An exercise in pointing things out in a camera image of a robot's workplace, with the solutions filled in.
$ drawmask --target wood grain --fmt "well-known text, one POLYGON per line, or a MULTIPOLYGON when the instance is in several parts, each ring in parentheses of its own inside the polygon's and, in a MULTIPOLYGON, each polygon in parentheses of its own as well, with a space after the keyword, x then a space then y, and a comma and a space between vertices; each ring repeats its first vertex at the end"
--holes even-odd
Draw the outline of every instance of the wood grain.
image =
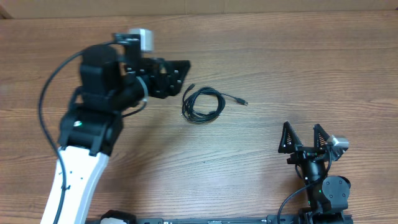
POLYGON ((6 18, 395 10, 398 0, 0 0, 6 18))
MULTIPOLYGON (((228 100, 212 123, 180 117, 181 97, 150 99, 126 118, 89 217, 109 209, 138 217, 261 217, 302 186, 277 153, 290 121, 307 145, 312 126, 343 134, 349 151, 331 174, 352 183, 356 223, 397 223, 398 13, 306 12, 218 16, 97 17, 0 21, 0 223, 39 223, 55 157, 37 121, 37 100, 67 56, 130 27, 155 31, 156 57, 191 60, 184 89, 210 85, 228 100)), ((45 99, 55 138, 78 61, 45 99)), ((196 106, 212 110, 205 96, 196 106)), ((286 206, 305 206, 300 195, 286 206)))

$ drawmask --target black cable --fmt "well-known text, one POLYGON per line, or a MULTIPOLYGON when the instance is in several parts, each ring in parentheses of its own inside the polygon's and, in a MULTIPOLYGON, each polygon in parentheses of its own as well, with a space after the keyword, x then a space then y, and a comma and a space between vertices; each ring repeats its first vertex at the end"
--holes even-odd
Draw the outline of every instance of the black cable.
POLYGON ((297 168, 299 165, 298 164, 296 164, 295 166, 294 166, 294 169, 296 170, 296 174, 298 175, 298 177, 300 178, 300 179, 303 179, 303 177, 301 176, 301 174, 300 174, 300 172, 299 172, 299 169, 297 168))
POLYGON ((307 189, 307 188, 309 188, 309 187, 313 187, 316 183, 318 183, 320 180, 323 180, 323 179, 328 175, 328 172, 329 172, 330 167, 331 167, 331 151, 328 150, 328 152, 329 152, 329 164, 328 164, 328 167, 326 168, 325 173, 324 173, 319 179, 317 179, 316 181, 314 181, 314 182, 312 182, 311 184, 308 184, 308 185, 302 187, 301 189, 298 189, 296 192, 292 193, 291 195, 289 195, 289 196, 284 200, 284 202, 282 203, 282 205, 280 205, 279 210, 278 210, 278 216, 277 216, 277 222, 278 222, 278 224, 280 224, 280 214, 282 213, 282 209, 284 208, 285 204, 286 204, 290 199, 292 199, 294 196, 296 196, 297 194, 299 194, 299 193, 302 192, 303 190, 305 190, 305 189, 307 189))
POLYGON ((309 216, 308 220, 311 220, 311 219, 312 219, 312 217, 313 217, 314 215, 318 214, 318 213, 319 213, 319 212, 312 213, 312 214, 309 216))
MULTIPOLYGON (((105 42, 103 43, 104 45, 109 45, 112 44, 113 42, 105 42)), ((47 81, 44 83, 43 89, 40 93, 40 98, 39 98, 39 104, 38 104, 38 114, 39 114, 39 122, 40 126, 42 127, 42 130, 45 134, 45 137, 47 138, 47 141, 50 143, 55 155, 57 156, 58 160, 60 161, 61 165, 61 170, 62 170, 62 186, 61 186, 61 197, 60 197, 60 203, 58 205, 57 213, 55 214, 54 218, 54 224, 57 224, 61 215, 62 211, 62 206, 63 206, 63 201, 65 200, 65 192, 67 190, 66 184, 67 184, 67 174, 65 170, 65 164, 63 163, 62 156, 60 152, 58 151, 57 145, 55 144, 54 140, 51 137, 51 134, 49 133, 48 129, 46 128, 44 119, 43 119, 43 100, 45 96, 45 92, 47 91, 47 88, 49 87, 51 81, 54 79, 54 77, 57 75, 57 73, 70 61, 73 59, 79 57, 83 52, 77 52, 68 59, 66 59, 64 62, 61 63, 60 66, 51 74, 51 76, 47 79, 47 81)))
POLYGON ((225 107, 225 99, 224 96, 229 96, 231 98, 234 98, 237 103, 240 103, 242 105, 248 105, 248 102, 245 101, 244 99, 237 98, 235 96, 231 96, 225 93, 220 93, 219 91, 213 89, 212 87, 203 87, 200 88, 198 91, 194 92, 194 94, 190 95, 186 100, 185 100, 185 95, 195 87, 195 84, 191 84, 187 90, 185 90, 184 95, 182 96, 182 112, 181 114, 184 115, 184 117, 194 123, 205 123, 209 122, 215 118, 217 118, 221 112, 223 111, 225 107), (200 112, 197 112, 193 109, 193 106, 195 105, 195 102, 200 95, 214 95, 217 97, 218 100, 218 106, 217 110, 211 111, 208 114, 203 114, 200 112))
POLYGON ((131 116, 131 115, 133 115, 133 114, 136 114, 136 113, 142 111, 146 106, 147 106, 147 102, 144 101, 144 104, 143 104, 138 110, 135 110, 135 111, 133 111, 133 112, 127 113, 127 114, 125 114, 125 115, 122 115, 122 118, 125 118, 125 117, 127 117, 127 116, 131 116))

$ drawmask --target wooden table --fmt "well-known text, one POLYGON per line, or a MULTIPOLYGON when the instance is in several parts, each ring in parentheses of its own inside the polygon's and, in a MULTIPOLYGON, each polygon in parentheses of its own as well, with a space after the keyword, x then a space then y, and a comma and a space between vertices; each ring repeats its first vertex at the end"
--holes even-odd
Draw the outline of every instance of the wooden table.
MULTIPOLYGON (((150 98, 124 130, 98 183, 89 217, 109 209, 138 217, 261 217, 303 185, 278 154, 290 121, 311 146, 312 126, 351 141, 331 168, 352 183, 356 223, 398 222, 398 12, 306 12, 0 21, 0 223, 39 223, 55 156, 40 130, 37 100, 69 55, 130 27, 155 32, 156 57, 190 60, 195 83, 227 100, 212 123, 180 116, 181 97, 150 98)), ((55 138, 76 60, 55 78, 45 120, 55 138)), ((198 110, 212 110, 204 96, 198 110)), ((304 195, 284 213, 306 206, 304 195)))

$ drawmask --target cable plug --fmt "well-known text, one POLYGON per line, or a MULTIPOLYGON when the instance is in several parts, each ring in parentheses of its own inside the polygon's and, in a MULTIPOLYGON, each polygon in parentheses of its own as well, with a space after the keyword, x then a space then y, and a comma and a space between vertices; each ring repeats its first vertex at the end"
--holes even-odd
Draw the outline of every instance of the cable plug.
POLYGON ((192 84, 187 88, 186 91, 190 91, 191 89, 193 89, 193 87, 195 87, 195 84, 192 83, 192 84))
POLYGON ((239 104, 245 105, 245 106, 247 106, 249 104, 246 100, 240 99, 240 98, 237 98, 236 102, 239 104))

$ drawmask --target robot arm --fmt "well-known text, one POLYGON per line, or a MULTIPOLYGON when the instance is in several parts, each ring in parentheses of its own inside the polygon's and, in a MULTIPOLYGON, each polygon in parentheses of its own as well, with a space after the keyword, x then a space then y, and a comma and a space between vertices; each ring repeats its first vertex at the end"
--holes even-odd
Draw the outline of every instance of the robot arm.
POLYGON ((143 52, 153 50, 149 30, 114 34, 111 44, 122 45, 124 55, 118 55, 108 44, 94 45, 81 53, 82 86, 71 98, 58 139, 58 151, 66 169, 66 188, 62 189, 63 172, 58 160, 41 224, 54 222, 60 198, 63 198, 63 207, 59 224, 85 222, 96 184, 123 129, 122 112, 137 106, 147 96, 162 99, 175 96, 190 68, 186 60, 143 58, 143 52), (124 75, 120 63, 125 64, 124 75), (78 95, 82 103, 75 102, 78 95))
POLYGON ((314 125, 313 130, 314 146, 305 147, 290 123, 285 122, 279 144, 278 152, 290 154, 287 163, 295 165, 298 177, 303 179, 305 186, 297 192, 307 191, 310 206, 298 211, 299 216, 294 223, 352 223, 351 216, 343 214, 343 210, 348 208, 349 180, 328 176, 332 161, 337 161, 348 150, 349 142, 343 136, 329 136, 319 124, 314 125), (328 168, 325 167, 326 161, 329 162, 328 168))

